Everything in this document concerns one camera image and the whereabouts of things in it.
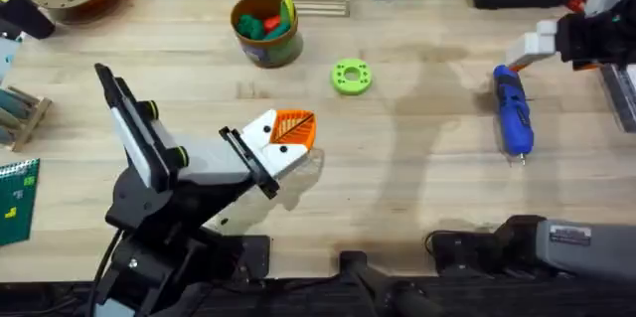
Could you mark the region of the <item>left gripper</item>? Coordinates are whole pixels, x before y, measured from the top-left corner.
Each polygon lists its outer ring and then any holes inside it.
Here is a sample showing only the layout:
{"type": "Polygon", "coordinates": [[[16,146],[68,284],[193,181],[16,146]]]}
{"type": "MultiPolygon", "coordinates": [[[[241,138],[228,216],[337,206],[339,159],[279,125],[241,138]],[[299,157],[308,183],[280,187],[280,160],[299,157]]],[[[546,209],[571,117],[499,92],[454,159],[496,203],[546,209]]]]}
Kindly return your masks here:
{"type": "Polygon", "coordinates": [[[316,130],[315,114],[300,109],[270,109],[241,132],[224,127],[217,138],[172,134],[163,126],[144,138],[125,128],[128,166],[114,184],[105,220],[128,233],[160,236],[180,224],[198,228],[253,187],[272,199],[277,179],[307,158],[316,130]]]}

